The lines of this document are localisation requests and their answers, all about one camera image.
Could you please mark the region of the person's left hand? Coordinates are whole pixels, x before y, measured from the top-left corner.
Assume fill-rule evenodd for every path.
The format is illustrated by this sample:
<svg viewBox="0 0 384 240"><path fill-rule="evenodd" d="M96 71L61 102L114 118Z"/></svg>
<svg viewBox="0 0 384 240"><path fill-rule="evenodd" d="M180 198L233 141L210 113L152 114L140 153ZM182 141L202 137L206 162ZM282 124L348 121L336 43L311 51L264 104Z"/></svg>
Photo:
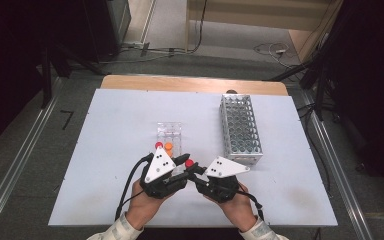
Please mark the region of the person's left hand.
<svg viewBox="0 0 384 240"><path fill-rule="evenodd" d="M136 180L132 185L132 199L125 217L130 225L136 230L143 227L156 215L161 205L170 198L166 196L162 199L149 197L142 192L140 181Z"/></svg>

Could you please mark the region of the person's right hand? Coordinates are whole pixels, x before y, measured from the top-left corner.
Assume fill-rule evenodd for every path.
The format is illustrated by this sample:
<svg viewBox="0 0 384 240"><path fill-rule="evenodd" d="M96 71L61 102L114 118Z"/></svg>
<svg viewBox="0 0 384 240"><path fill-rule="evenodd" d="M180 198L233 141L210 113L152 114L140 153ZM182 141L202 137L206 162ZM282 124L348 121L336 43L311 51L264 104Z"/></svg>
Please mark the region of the person's right hand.
<svg viewBox="0 0 384 240"><path fill-rule="evenodd" d="M213 203L221 208L226 218L241 232L247 232L257 222L250 199L245 195L236 194L230 201L218 203L213 200Z"/></svg>

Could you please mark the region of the clear acrylic tube rack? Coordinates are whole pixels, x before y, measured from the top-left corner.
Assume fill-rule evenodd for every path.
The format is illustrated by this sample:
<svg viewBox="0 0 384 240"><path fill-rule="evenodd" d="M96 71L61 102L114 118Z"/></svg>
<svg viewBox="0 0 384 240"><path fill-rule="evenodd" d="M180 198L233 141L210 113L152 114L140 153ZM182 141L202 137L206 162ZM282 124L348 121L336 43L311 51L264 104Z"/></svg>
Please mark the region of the clear acrylic tube rack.
<svg viewBox="0 0 384 240"><path fill-rule="evenodd" d="M181 144L181 123L180 122L158 122L157 123L157 142L173 144L173 158L182 154Z"/></svg>

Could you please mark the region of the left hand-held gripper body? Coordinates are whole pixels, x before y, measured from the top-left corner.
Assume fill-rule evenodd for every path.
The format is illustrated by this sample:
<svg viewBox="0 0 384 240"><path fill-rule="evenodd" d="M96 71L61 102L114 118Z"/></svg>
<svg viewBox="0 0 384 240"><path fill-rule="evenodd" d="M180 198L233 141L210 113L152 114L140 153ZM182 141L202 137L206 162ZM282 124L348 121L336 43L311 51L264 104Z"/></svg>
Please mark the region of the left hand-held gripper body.
<svg viewBox="0 0 384 240"><path fill-rule="evenodd" d="M173 176L172 171L177 167L166 153L154 154L152 160L143 169L140 178L140 186L144 192L149 196L156 199L162 199L166 196L172 195L183 186L166 186L164 181Z"/></svg>

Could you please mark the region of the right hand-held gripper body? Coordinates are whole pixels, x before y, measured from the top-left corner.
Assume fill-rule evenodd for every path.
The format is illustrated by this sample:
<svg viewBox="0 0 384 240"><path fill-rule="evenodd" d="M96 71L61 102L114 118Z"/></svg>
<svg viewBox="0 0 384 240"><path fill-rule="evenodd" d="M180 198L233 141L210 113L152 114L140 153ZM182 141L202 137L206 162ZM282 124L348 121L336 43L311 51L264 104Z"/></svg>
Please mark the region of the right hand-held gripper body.
<svg viewBox="0 0 384 240"><path fill-rule="evenodd" d="M201 179L203 186L196 188L204 196L218 203L224 203L232 200L239 190L236 175L249 171L248 166L218 156L206 168L204 175L207 177L207 181Z"/></svg>

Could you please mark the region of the white board sheet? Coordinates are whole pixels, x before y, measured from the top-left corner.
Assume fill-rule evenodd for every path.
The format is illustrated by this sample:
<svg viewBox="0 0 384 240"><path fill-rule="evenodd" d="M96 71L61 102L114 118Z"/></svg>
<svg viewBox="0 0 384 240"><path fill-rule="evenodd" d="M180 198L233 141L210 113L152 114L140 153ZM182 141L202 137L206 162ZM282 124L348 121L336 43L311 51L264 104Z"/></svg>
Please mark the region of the white board sheet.
<svg viewBox="0 0 384 240"><path fill-rule="evenodd" d="M212 93L98 89L49 219L52 226L110 225L137 161L153 152L160 122L181 124L181 149L202 166L222 155L221 97ZM337 223L293 100L251 98L263 156L239 175L272 226Z"/></svg>

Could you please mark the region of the metal test tube rack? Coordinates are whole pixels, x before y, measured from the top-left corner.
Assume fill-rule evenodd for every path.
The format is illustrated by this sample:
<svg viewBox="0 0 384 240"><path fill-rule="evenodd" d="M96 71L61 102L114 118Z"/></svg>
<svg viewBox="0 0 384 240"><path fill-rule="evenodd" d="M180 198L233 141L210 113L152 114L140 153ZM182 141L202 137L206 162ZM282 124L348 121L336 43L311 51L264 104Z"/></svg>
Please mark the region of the metal test tube rack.
<svg viewBox="0 0 384 240"><path fill-rule="evenodd" d="M256 165L263 156L263 150L251 96L223 94L219 112L224 156L243 165Z"/></svg>

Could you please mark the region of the black metal stand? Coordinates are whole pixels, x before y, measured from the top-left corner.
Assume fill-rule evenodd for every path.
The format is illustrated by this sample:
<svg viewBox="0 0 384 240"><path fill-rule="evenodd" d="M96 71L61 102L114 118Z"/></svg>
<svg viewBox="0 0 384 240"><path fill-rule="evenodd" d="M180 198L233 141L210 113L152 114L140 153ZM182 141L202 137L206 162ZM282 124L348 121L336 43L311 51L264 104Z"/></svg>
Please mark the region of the black metal stand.
<svg viewBox="0 0 384 240"><path fill-rule="evenodd" d="M73 51L58 43L45 43L41 47L41 63L42 63L42 91L43 101L41 108L47 107L52 99L52 84L51 84L51 67L57 72L58 76L69 78L71 68L68 64L68 59L74 60L81 66L101 76L109 75L100 68L92 65L87 60L79 57Z"/></svg>
<svg viewBox="0 0 384 240"><path fill-rule="evenodd" d="M284 73L270 78L270 81L280 82L302 71L305 71L305 74L300 80L299 85L303 90L310 89L314 84L317 85L313 110L315 111L318 120L322 121L323 98L327 87L328 65L321 58L305 61L298 66L286 70Z"/></svg>

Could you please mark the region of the light wooden furniture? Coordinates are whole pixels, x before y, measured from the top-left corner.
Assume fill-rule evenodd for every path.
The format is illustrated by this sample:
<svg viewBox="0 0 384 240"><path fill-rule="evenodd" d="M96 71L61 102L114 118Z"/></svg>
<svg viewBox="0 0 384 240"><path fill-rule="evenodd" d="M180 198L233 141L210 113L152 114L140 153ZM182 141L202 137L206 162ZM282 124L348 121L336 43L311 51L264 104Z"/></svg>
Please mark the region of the light wooden furniture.
<svg viewBox="0 0 384 240"><path fill-rule="evenodd" d="M205 10L210 22L287 29L301 61L310 59L316 45L331 31L344 0L186 0L184 50L189 45L189 22Z"/></svg>

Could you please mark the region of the black cabinet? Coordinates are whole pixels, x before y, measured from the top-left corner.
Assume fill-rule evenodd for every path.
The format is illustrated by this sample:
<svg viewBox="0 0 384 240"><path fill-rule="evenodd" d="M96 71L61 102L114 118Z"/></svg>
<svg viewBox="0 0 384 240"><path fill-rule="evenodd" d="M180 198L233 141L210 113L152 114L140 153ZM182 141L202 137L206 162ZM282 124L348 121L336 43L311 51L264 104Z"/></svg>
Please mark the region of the black cabinet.
<svg viewBox="0 0 384 240"><path fill-rule="evenodd" d="M131 22L128 0L82 0L92 39L92 59L117 55Z"/></svg>

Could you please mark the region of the aluminium floor rail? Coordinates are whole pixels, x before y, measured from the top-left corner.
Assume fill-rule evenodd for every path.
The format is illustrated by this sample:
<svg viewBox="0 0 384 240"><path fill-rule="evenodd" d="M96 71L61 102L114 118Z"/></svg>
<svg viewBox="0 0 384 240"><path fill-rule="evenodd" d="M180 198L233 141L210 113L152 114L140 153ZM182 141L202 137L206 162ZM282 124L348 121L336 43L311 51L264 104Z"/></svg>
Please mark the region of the aluminium floor rail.
<svg viewBox="0 0 384 240"><path fill-rule="evenodd" d="M39 137L41 136L43 129L48 122L50 115L61 95L61 91L65 86L66 80L61 77L57 77L52 84L51 90L53 96L49 100L49 103L42 108L32 127L30 128L27 136L25 137L20 149L17 152L12 164L10 165L7 173L0 183L0 215L26 165L33 151Z"/></svg>
<svg viewBox="0 0 384 240"><path fill-rule="evenodd" d="M342 168L324 122L320 121L317 116L312 116L311 120L358 240L374 240L370 227L346 173Z"/></svg>

